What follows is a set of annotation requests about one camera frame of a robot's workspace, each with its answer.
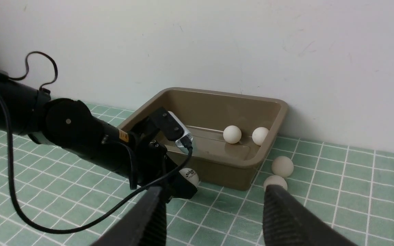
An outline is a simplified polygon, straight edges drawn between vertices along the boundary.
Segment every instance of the black wire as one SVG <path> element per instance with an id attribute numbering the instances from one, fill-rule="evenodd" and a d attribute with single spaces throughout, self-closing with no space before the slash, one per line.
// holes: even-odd
<path id="1" fill-rule="evenodd" d="M 57 71 L 57 64 L 56 64 L 56 62 L 54 61 L 53 58 L 51 58 L 49 55 L 45 54 L 44 52 L 41 52 L 41 51 L 32 51 L 32 52 L 28 53 L 27 56 L 25 57 L 25 74 L 24 74 L 23 76 L 21 76 L 21 77 L 18 77 L 18 78 L 10 78 L 10 77 L 9 77 L 9 79 L 11 79 L 11 80 L 13 80 L 13 81 L 21 81 L 21 80 L 23 80 L 23 79 L 25 79 L 25 78 L 27 77 L 28 72 L 30 71 L 30 66 L 28 65 L 28 57 L 29 57 L 31 54 L 40 54 L 40 55 L 45 56 L 46 58 L 48 58 L 48 60 L 50 60 L 50 62 L 53 64 L 53 67 L 54 67 L 54 79 L 53 79 L 51 82 L 47 82 L 47 83 L 42 84 L 42 85 L 39 87 L 39 90 L 42 90 L 42 87 L 43 87 L 44 85 L 52 84 L 52 83 L 56 82 L 57 76 L 58 76 L 58 71 Z"/>
<path id="2" fill-rule="evenodd" d="M 32 220 L 30 220 L 22 211 L 21 206 L 19 205 L 19 202 L 17 201 L 16 198 L 16 188 L 14 186 L 14 158 L 13 158 L 13 130 L 11 128 L 11 119 L 10 119 L 10 113 L 8 110 L 8 107 L 0 95 L 0 106 L 1 109 L 4 113 L 4 118 L 5 118 L 5 123 L 6 123 L 6 128 L 7 128 L 7 148 L 8 148 L 8 187 L 9 187 L 9 194 L 10 194 L 10 199 L 13 204 L 13 207 L 17 213 L 17 215 L 27 223 L 29 226 L 33 227 L 36 230 L 39 230 L 41 232 L 46 232 L 46 233 L 51 233 L 51 234 L 70 234 L 70 233 L 75 233 L 75 232 L 81 232 L 83 230 L 86 230 L 92 226 L 95 226 L 96 224 L 100 223 L 104 219 L 106 219 L 108 216 L 113 214 L 116 210 L 118 210 L 122 205 L 124 205 L 126 202 L 128 202 L 130 199 L 132 199 L 134 196 L 138 195 L 142 191 L 148 189 L 151 186 L 155 186 L 163 182 L 164 180 L 167 180 L 171 178 L 173 175 L 177 174 L 185 165 L 189 162 L 192 156 L 193 148 L 189 147 L 188 148 L 188 155 L 186 156 L 185 161 L 174 168 L 172 171 L 167 173 L 166 175 L 150 182 L 149 184 L 140 187 L 139 189 L 133 191 L 130 195 L 125 197 L 122 201 L 120 201 L 116 206 L 114 206 L 111 210 L 109 210 L 107 213 L 105 213 L 103 216 L 99 217 L 98 219 L 92 221 L 89 224 L 86 224 L 84 226 L 80 226 L 77 228 L 73 229 L 65 229 L 65 230 L 57 230 L 57 229 L 51 229 L 51 228 L 46 228 L 43 227 L 39 224 L 34 223 Z"/>

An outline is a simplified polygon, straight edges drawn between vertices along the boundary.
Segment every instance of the white wall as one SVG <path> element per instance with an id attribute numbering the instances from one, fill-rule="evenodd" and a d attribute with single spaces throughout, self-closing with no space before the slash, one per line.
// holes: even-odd
<path id="1" fill-rule="evenodd" d="M 393 0 L 0 0 L 0 67 L 136 109 L 161 89 L 285 100 L 283 133 L 394 151 Z M 52 67 L 32 57 L 26 83 Z"/>

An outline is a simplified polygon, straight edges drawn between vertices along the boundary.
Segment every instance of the green tile floor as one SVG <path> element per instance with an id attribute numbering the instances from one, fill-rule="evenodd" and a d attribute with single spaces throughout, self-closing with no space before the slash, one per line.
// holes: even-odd
<path id="1" fill-rule="evenodd" d="M 132 112 L 89 105 L 117 126 Z M 16 187 L 23 210 L 55 229 L 86 224 L 130 193 L 128 180 L 62 149 L 15 137 Z M 168 204 L 169 246 L 263 246 L 264 192 L 271 163 L 292 158 L 289 192 L 358 245 L 394 245 L 394 153 L 278 137 L 252 187 L 237 191 L 203 183 L 190 200 Z M 6 180 L 6 135 L 0 131 L 0 245 L 84 246 L 121 218 L 140 196 L 89 230 L 72 235 L 36 231 L 14 213 Z"/>

